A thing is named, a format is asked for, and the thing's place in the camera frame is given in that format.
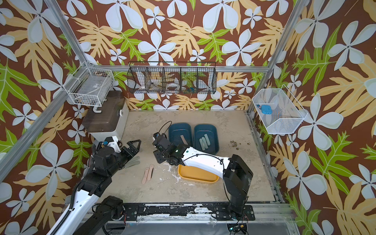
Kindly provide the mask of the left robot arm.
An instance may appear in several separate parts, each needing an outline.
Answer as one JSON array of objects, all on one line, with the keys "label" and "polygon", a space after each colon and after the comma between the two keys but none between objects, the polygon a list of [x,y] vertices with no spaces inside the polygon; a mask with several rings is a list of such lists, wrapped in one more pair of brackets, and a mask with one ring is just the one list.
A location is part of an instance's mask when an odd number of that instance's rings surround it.
[{"label": "left robot arm", "polygon": [[94,235],[111,220],[124,217],[123,200],[109,196],[98,199],[112,183],[112,177],[140,151],[141,140],[119,146],[108,137],[92,146],[87,174],[73,188],[70,203],[48,232],[50,235]]}]

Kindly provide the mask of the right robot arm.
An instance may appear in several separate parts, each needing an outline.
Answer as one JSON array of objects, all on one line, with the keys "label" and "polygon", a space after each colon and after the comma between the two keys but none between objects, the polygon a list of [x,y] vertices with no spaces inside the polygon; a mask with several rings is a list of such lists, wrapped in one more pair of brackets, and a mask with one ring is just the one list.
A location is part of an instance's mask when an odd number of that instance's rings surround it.
[{"label": "right robot arm", "polygon": [[175,145],[159,132],[153,134],[153,146],[158,163],[196,167],[220,177],[229,200],[229,214],[237,219],[243,216],[253,172],[240,156],[219,157],[185,144]]}]

